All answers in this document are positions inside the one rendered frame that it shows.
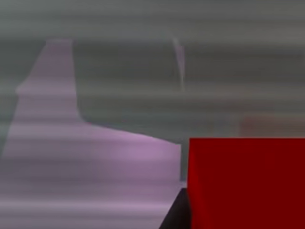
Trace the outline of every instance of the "red block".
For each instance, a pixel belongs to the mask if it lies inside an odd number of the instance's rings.
[[[305,140],[190,140],[192,229],[305,229]]]

